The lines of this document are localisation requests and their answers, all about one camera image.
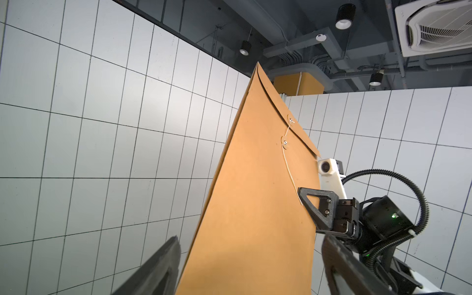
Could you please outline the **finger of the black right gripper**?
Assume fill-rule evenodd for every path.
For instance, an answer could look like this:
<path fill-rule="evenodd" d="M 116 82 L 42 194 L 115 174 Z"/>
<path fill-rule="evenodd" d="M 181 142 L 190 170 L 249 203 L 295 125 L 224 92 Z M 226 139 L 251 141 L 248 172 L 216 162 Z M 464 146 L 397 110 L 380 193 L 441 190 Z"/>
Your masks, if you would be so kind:
<path fill-rule="evenodd" d="M 298 188 L 301 204 L 312 218 L 318 232 L 331 232 L 339 197 L 333 191 Z"/>

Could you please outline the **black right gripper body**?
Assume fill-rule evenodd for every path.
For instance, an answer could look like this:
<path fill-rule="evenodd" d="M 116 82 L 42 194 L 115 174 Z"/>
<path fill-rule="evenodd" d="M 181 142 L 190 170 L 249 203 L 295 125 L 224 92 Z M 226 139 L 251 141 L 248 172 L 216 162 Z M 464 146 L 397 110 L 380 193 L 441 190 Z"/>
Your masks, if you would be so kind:
<path fill-rule="evenodd" d="M 332 234 L 347 243 L 355 243 L 360 234 L 360 203 L 356 199 L 338 201 Z"/>

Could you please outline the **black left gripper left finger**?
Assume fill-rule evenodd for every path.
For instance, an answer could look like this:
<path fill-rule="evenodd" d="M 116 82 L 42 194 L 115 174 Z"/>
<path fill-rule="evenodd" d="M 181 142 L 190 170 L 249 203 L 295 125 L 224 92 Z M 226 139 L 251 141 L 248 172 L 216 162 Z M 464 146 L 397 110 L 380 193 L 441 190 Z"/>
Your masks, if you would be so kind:
<path fill-rule="evenodd" d="M 173 295 L 177 287 L 181 246 L 178 237 L 168 239 L 115 295 Z"/>

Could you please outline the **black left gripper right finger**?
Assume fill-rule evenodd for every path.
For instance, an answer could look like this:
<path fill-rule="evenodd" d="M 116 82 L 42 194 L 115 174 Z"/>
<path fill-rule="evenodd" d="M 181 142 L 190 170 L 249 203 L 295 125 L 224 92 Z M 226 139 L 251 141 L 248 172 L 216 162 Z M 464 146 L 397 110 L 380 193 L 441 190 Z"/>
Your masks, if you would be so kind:
<path fill-rule="evenodd" d="M 322 258 L 332 295 L 392 295 L 392 290 L 333 235 L 326 234 Z"/>

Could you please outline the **brown kraft file bag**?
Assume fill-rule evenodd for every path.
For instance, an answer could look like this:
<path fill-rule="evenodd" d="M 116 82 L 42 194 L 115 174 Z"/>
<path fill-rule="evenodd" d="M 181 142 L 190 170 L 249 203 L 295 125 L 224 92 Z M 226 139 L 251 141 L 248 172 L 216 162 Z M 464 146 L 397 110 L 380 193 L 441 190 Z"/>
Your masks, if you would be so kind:
<path fill-rule="evenodd" d="M 179 280 L 179 295 L 308 295 L 316 227 L 298 188 L 318 189 L 320 153 L 253 71 Z"/>

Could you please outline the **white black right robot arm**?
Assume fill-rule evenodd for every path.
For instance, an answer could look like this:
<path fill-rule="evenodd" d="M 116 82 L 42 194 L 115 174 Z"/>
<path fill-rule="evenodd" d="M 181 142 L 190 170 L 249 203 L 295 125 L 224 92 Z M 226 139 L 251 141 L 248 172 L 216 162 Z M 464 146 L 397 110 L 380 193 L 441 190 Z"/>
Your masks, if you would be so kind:
<path fill-rule="evenodd" d="M 419 201 L 413 224 L 388 195 L 359 202 L 344 196 L 344 184 L 365 175 L 392 177 Z M 430 210 L 421 190 L 403 175 L 368 169 L 335 177 L 330 190 L 298 188 L 301 204 L 324 235 L 322 258 L 332 295 L 443 295 L 445 292 L 394 256 L 396 247 L 417 237 Z"/>

